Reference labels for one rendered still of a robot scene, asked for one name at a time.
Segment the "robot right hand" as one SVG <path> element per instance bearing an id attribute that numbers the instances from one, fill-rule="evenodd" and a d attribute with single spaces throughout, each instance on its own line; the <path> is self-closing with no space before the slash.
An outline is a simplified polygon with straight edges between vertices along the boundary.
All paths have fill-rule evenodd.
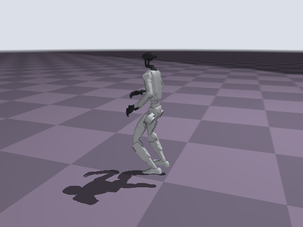
<path id="1" fill-rule="evenodd" d="M 134 92 L 131 92 L 130 93 L 130 98 L 132 98 L 132 96 L 134 96 L 134 95 L 139 95 L 139 94 L 141 94 L 141 95 L 143 95 L 143 93 L 145 93 L 146 92 L 146 90 L 144 89 L 144 90 L 135 90 Z"/>

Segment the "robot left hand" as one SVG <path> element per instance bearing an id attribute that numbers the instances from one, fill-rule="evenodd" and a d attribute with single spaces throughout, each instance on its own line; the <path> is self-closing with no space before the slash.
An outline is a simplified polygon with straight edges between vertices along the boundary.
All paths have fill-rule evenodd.
<path id="1" fill-rule="evenodd" d="M 137 108 L 134 108 L 134 105 L 129 105 L 128 108 L 126 109 L 126 114 L 127 116 L 133 111 L 133 110 L 137 110 L 139 109 L 138 107 Z M 129 117 L 129 116 L 128 116 Z"/>

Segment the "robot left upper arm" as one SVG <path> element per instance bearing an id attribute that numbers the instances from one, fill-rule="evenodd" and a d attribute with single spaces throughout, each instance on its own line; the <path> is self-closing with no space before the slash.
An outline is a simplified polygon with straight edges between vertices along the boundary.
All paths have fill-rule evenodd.
<path id="1" fill-rule="evenodd" d="M 152 99 L 154 97 L 153 91 L 152 91 L 152 75 L 150 72 L 147 72 L 143 74 L 143 80 L 145 83 L 145 88 L 147 89 L 147 92 L 149 92 L 148 99 Z"/>

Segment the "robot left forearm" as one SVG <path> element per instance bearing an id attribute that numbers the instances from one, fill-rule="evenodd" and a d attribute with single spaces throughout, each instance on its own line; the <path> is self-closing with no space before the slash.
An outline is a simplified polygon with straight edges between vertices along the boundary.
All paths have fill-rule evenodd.
<path id="1" fill-rule="evenodd" d="M 148 102 L 148 97 L 149 97 L 149 92 L 145 92 L 141 100 L 138 101 L 136 104 L 134 104 L 134 108 L 138 107 L 140 109 L 141 107 L 143 107 L 143 105 Z"/>

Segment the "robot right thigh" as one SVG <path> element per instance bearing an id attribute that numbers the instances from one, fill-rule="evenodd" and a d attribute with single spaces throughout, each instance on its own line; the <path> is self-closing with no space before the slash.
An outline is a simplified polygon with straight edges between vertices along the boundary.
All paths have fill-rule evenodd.
<path id="1" fill-rule="evenodd" d="M 161 111 L 161 115 L 160 115 L 160 117 L 162 116 L 162 114 L 163 114 L 163 110 Z M 158 118 L 156 118 L 154 121 L 153 121 L 153 123 L 152 124 L 147 124 L 147 133 L 148 133 L 148 140 L 149 141 L 155 141 L 156 139 L 157 139 L 157 135 L 153 132 L 154 131 L 154 129 L 155 129 L 155 127 L 156 127 L 156 125 L 157 125 L 157 122 L 158 122 Z"/>

